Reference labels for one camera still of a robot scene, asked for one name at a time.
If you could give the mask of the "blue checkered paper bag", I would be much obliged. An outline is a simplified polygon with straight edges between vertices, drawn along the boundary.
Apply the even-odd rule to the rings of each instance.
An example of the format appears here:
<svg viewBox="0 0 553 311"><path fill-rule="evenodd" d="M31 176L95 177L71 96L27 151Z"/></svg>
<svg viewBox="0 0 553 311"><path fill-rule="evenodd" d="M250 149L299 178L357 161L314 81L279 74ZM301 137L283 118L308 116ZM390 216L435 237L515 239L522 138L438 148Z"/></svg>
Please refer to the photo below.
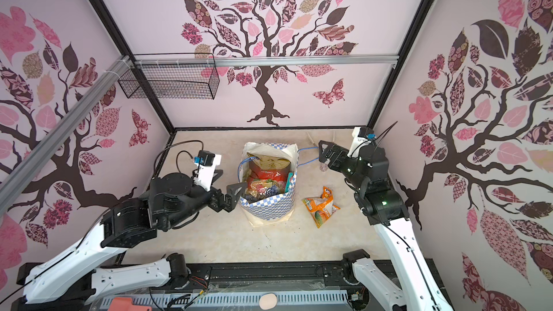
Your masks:
<svg viewBox="0 0 553 311"><path fill-rule="evenodd" d="M283 223L292 217L299 148L285 143L247 143L238 167L246 183L239 205L252 227Z"/></svg>

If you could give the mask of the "red gold fruit snack bag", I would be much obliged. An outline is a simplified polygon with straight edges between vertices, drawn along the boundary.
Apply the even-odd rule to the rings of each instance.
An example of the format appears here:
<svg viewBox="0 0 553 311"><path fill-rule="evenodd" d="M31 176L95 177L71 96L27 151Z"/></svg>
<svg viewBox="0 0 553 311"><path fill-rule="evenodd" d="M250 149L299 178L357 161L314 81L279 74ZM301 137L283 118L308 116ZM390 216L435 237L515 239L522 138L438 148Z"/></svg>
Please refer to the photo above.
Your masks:
<svg viewBox="0 0 553 311"><path fill-rule="evenodd" d="M244 173L248 184L244 199L253 204L285 193L291 162L286 158L249 154L248 169Z"/></svg>

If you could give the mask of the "orange snack packet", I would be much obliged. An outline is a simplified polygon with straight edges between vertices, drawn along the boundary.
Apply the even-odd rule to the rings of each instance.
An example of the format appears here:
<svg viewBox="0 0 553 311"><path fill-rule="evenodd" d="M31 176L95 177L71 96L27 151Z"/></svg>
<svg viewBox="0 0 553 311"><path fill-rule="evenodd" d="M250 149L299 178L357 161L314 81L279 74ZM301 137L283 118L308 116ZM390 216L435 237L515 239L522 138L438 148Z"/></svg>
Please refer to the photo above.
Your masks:
<svg viewBox="0 0 553 311"><path fill-rule="evenodd" d="M308 197L302 200L312 216L317 228L320 228L340 207L334 204L333 192L328 187L323 187L320 197Z"/></svg>

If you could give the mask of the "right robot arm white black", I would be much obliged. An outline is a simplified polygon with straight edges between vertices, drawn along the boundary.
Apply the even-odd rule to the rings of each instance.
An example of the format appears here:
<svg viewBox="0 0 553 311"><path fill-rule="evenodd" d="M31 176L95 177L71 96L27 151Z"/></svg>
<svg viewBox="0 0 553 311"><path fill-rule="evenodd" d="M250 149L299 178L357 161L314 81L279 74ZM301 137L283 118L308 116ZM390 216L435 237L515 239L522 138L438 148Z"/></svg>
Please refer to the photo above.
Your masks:
<svg viewBox="0 0 553 311"><path fill-rule="evenodd" d="M363 250L343 255L344 279L367 288L384 310L451 310L421 253L407 207L390 181L389 160L380 146L384 135L357 127L352 138L350 148L320 141L319 161L344 176L361 214L383 241L398 281Z"/></svg>

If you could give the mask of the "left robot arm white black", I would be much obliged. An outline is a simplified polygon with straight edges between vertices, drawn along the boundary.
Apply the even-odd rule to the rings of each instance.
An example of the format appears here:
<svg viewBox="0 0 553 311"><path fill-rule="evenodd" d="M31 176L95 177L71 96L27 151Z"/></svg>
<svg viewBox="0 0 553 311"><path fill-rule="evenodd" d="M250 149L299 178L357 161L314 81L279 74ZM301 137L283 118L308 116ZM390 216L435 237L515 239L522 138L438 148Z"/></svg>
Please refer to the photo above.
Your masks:
<svg viewBox="0 0 553 311"><path fill-rule="evenodd" d="M141 265L104 268L102 264L156 238L160 231L187 226L206 207L216 213L232 212L247 184L231 184L226 191L213 187L223 174L220 162L219 154L200 150L191 176L176 172L152 179L147 191L109 208L73 246L45 263L25 264L17 282L22 296L11 309L82 310L132 289L185 287L191 274L178 253Z"/></svg>

